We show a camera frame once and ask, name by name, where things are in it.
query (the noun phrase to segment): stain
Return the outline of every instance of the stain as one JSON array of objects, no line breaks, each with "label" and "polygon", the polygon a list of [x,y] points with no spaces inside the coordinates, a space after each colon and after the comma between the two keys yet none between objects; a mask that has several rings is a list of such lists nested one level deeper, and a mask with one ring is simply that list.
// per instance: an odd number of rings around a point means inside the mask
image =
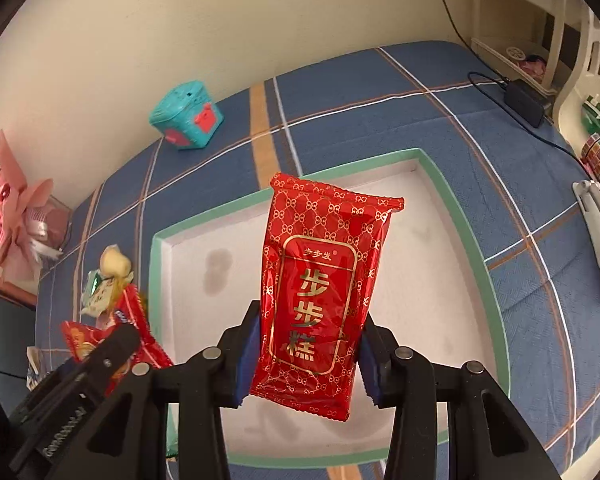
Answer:
[{"label": "stain", "polygon": [[420,226],[415,226],[411,229],[411,232],[417,239],[426,244],[433,238],[431,226],[428,224],[424,226],[424,229]]},{"label": "stain", "polygon": [[328,431],[343,440],[358,440],[394,423],[394,410],[378,410],[373,401],[366,396],[360,377],[357,379],[351,396],[349,419],[346,422],[338,422],[320,418]]},{"label": "stain", "polygon": [[217,296],[226,287],[234,257],[229,249],[214,249],[206,255],[202,289],[208,296]]},{"label": "stain", "polygon": [[444,341],[442,342],[442,350],[445,355],[452,356],[454,354],[454,346],[451,343],[451,339],[448,337],[445,337]]}]

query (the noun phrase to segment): snack bag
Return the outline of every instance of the snack bag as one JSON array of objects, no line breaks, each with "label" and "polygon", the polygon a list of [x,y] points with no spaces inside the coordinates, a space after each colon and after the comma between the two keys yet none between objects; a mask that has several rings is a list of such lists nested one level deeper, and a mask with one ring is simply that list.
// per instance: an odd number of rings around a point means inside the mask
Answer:
[{"label": "snack bag", "polygon": [[382,244],[404,199],[282,173],[271,185],[251,394],[344,421]]},{"label": "snack bag", "polygon": [[595,180],[600,183],[600,135],[593,134],[582,147],[582,160],[591,169]]},{"label": "snack bag", "polygon": [[128,362],[117,370],[111,378],[106,395],[109,395],[118,381],[136,363],[149,363],[154,368],[167,368],[173,366],[173,362],[156,342],[149,330],[149,323],[144,315],[142,304],[135,285],[127,285],[122,291],[120,300],[112,314],[113,323],[108,328],[101,330],[93,326],[76,323],[74,321],[63,321],[60,330],[64,335],[67,347],[72,356],[78,362],[84,360],[91,351],[106,338],[120,323],[132,323],[140,334],[140,348],[131,356]]},{"label": "snack bag", "polygon": [[[75,321],[63,321],[60,324],[60,330],[71,355],[80,363],[112,332],[113,327],[108,330],[100,330]],[[132,361],[133,357],[113,374],[105,395],[109,395],[120,379],[131,370]]]},{"label": "snack bag", "polygon": [[140,349],[134,356],[134,364],[145,362],[154,368],[173,366],[173,361],[151,334],[149,322],[146,320],[142,301],[138,295],[138,288],[135,285],[127,285],[123,289],[112,317],[115,325],[132,323],[140,333]]}]

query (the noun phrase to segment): green tray border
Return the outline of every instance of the green tray border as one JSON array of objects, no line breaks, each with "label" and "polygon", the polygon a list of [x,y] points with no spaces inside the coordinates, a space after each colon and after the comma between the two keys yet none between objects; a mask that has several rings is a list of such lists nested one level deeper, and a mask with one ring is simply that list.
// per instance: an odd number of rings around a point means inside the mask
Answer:
[{"label": "green tray border", "polygon": [[[491,277],[489,271],[484,264],[484,256],[478,245],[478,240],[475,238],[474,232],[469,225],[469,222],[460,207],[458,199],[454,195],[453,191],[449,187],[449,184],[445,180],[440,169],[435,165],[433,160],[420,148],[410,148],[408,150],[401,150],[398,152],[385,153],[384,155],[377,155],[371,158],[365,158],[363,160],[357,160],[355,162],[349,162],[335,168],[329,168],[326,170],[317,171],[305,175],[303,178],[310,180],[330,180],[342,176],[347,176],[353,173],[359,173],[361,171],[372,170],[374,168],[380,168],[381,166],[387,166],[389,164],[395,164],[396,162],[402,162],[404,160],[416,159],[419,161],[421,167],[425,170],[437,192],[442,198],[446,209],[449,211],[449,215],[458,231],[458,235],[466,251],[469,264],[471,265],[472,271],[474,272],[475,281],[478,286],[480,298],[484,305],[487,324],[489,325],[489,331],[491,334],[491,342],[493,345],[493,354],[496,361],[496,373],[498,375],[498,383],[500,387],[506,392],[507,396],[510,395],[510,361],[509,361],[509,346],[507,345],[507,337],[504,329],[504,322],[502,320],[502,313],[500,311],[500,305],[496,297],[493,283],[491,283]],[[226,204],[219,205],[213,209],[209,209],[203,213],[187,218],[177,224],[174,224],[162,231],[156,233],[151,244],[151,254],[149,262],[149,322],[151,324],[152,333],[158,342],[162,339],[162,327],[161,327],[161,312],[160,312],[160,298],[162,297],[162,255],[160,251],[160,245],[163,240],[169,238],[177,233],[184,231],[185,229],[192,228],[194,226],[209,222],[216,218],[240,211],[252,205],[256,205],[261,202],[270,200],[273,196],[272,189],[262,189],[255,193],[247,196],[238,198]],[[448,432],[442,431],[438,434],[438,443],[442,444],[448,440]],[[168,419],[168,439],[167,442],[171,442],[168,445],[167,455],[171,456],[176,454],[174,442],[176,442],[176,433],[171,420],[171,415]],[[374,462],[376,460],[383,460],[389,453],[388,448],[373,449],[370,451],[363,451],[350,454],[340,455],[328,455],[328,456],[317,456],[310,458],[266,458],[243,454],[228,454],[228,460],[232,464],[247,465],[253,467],[269,467],[269,468],[321,468],[328,466],[336,466],[342,464],[360,464],[366,462]]]}]

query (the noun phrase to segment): white wall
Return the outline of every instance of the white wall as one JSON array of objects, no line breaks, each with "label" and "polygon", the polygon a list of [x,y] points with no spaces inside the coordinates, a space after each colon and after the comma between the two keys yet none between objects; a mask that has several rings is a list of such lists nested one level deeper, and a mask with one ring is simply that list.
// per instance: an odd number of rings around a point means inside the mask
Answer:
[{"label": "white wall", "polygon": [[[469,33],[471,0],[448,0]],[[503,23],[501,16],[513,21]],[[527,38],[529,6],[488,0],[485,34]],[[26,175],[79,204],[157,138],[149,112],[172,86],[215,99],[329,57],[456,41],[440,0],[27,0],[0,38],[0,128]]]}]

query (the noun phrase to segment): bed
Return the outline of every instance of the bed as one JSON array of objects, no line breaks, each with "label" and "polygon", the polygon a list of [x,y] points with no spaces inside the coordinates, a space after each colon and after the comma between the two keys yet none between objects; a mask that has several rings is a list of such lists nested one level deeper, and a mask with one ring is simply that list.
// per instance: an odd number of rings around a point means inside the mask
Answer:
[{"label": "bed", "polygon": [[[106,245],[131,257],[146,290],[154,235],[263,189],[272,160],[303,175],[420,148],[455,194],[484,257],[504,322],[510,398],[565,471],[600,435],[600,271],[571,191],[582,173],[472,88],[467,72],[483,69],[453,43],[398,44],[300,68],[220,101],[225,119],[204,150],[177,152],[159,140],[76,208],[65,256],[40,281],[36,345],[50,350],[51,367],[66,358],[59,324],[80,319],[80,291]],[[481,84],[501,99],[496,85]],[[567,146],[548,124],[539,131]],[[380,469],[369,463],[359,474],[376,478]],[[262,472],[235,465],[232,475]]]}]

